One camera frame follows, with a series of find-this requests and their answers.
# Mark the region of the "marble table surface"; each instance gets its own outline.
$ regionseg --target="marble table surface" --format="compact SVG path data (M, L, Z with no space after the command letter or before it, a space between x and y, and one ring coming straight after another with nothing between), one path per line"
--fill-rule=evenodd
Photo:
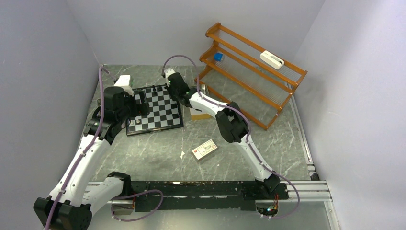
M191 66L171 66L185 77L189 85L203 67L195 70ZM114 76L129 74L134 79L133 88L164 84L161 77L162 66L108 65L106 68ZM215 76L214 79L225 79ZM113 80L103 74L105 87L112 86ZM219 92L231 97L242 109L252 111L263 119L269 113L258 98L239 88L230 81L217 83ZM97 106L100 97L99 85L89 108L88 119ZM248 163L235 146L227 143L220 135L216 120L192 121L189 109L182 106L184 127L157 131L127 137L123 129L115 138L111 148L102 157L92 181L103 181L105 177L118 171L131 176L133 181L225 181L253 180ZM310 180L306 167L306 157L299 136L291 105L287 105L279 117L267 130L251 123L252 139L266 162L290 180ZM201 161L192 155L192 149L209 139L218 149Z

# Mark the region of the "black and white chessboard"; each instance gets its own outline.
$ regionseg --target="black and white chessboard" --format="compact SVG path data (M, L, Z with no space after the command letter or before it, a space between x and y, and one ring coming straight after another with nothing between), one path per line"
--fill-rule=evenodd
M145 99L149 103L149 115L131 119L127 124L127 136L183 127L179 102L170 98L164 85L155 86L155 90L152 86L134 89L145 93ZM138 94L135 99L137 103L141 102Z

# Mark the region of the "purple cable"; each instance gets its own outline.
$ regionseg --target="purple cable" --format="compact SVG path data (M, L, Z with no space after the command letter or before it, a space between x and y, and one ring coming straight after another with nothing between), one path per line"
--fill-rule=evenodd
M169 60L171 60L172 58L174 58L174 57L187 58L187 59L193 64L194 68L196 69L196 72L198 72L196 64L195 64L195 63L193 62L193 60L190 59L188 56L185 56L185 55L173 55L173 56L171 56L170 58L168 58L168 59L165 61L164 66L163 66L163 68L162 68L162 75L164 75L164 69L165 69L165 66L166 66L167 62L168 62ZM278 177L284 179L290 186L292 186L292 188L293 188L294 191L296 192L296 195L297 195L297 203L296 203L295 207L294 207L290 212L288 212L288 213L286 213L286 214L284 214L284 215L282 215L282 216L272 217L272 219L280 219L280 218L287 217L288 215L294 213L294 212L297 210L297 208L299 207L299 204L300 204L299 191L296 189L296 187L294 186L294 184L293 184L290 180L288 180L286 177L284 177L284 176L282 176L282 175L276 173L275 171L272 171L272 170L271 170L270 168L268 168L265 164L263 164L264 162L261 161L261 159L259 158L258 154L256 153L256 151L254 150L254 148L252 147L251 143L250 143L249 140L248 140L249 136L251 135L251 126L249 125L250 123L249 123L248 119L247 119L247 118L244 116L244 114L242 114L242 112L240 112L239 110L237 110L237 109L235 109L235 108L233 108L233 107L227 106L227 105L217 104L216 102L213 102L213 101L211 101L210 99L207 99L207 98L205 98L204 96L202 96L202 93L200 92L200 88L199 88L199 75L197 75L197 82L196 82L196 84L197 84L197 87L196 87L196 88L197 88L197 93L199 94L199 96L200 96L203 100L205 100L205 101L207 101L207 102L209 102L209 103L211 103L211 104L213 104L213 105L222 107L222 108L231 109L231 110L233 110L234 112L236 112L238 115L240 115L240 116L245 120L245 122L246 122L247 125L248 125L248 133L247 133L246 142L247 142L249 148L251 149L252 153L255 155L255 157L257 158L257 160L260 162L260 164L262 164L262 166L263 166L267 171L269 171L270 173L272 173L272 174L274 174L274 175L276 175L276 176L278 176Z
M116 217L116 216L114 215L113 206L112 206L112 208L111 208L112 217L113 217L115 220L122 221L122 222L133 222L133 221L137 221L137 220L141 220L141 219L147 218L147 217L151 216L152 214L154 214L154 212L155 212L156 210L158 210L158 208L159 208L159 207L161 206L161 204L162 204L162 201L164 200L164 194L163 194L162 191L160 191L160 190L151 189L151 190L148 190L148 191L145 191L145 192L141 192L141 193L137 193L137 194L134 194L134 195L115 197L115 198L113 198L112 200L129 199L129 198L133 198L133 197L136 197L136 196L142 196L142 195L147 194L147 193L159 193L159 194L161 194L161 200L159 201L159 204L157 205L157 207L156 207L154 210L150 211L150 212L149 212L148 214L146 214L145 216L142 216L142 217L139 217L139 218L135 218L135 219L121 219L121 218L118 218L118 217Z
M101 74L102 70L108 72L103 67L99 68L100 97L101 97L101 106L102 106L101 107L100 122L99 122L99 126L97 127L96 133L93 136L93 139L91 140L89 145L87 145L86 148L83 150L83 153L86 153L92 147L94 142L96 141L96 138L100 133L100 130L102 128L101 126L102 126L103 120L104 120L104 88L103 88L103 79L102 79L102 74ZM51 210L49 211L48 219L46 219L45 230L49 230L49 227L51 225L52 216L54 215L54 212L55 212L56 205L59 202L59 200L61 199L61 196L63 194L62 191L64 191L66 189L66 186L68 185L69 180L72 178L72 175L75 172L76 168L78 167L79 162L80 162L80 160L82 160L82 158L83 158L82 154L78 156L75 163L72 165L72 168L70 169L68 175L66 176L66 179L65 179L65 181L64 181L64 183L62 184L62 187L61 187L61 192L59 192L58 195L56 196L55 201L52 204Z

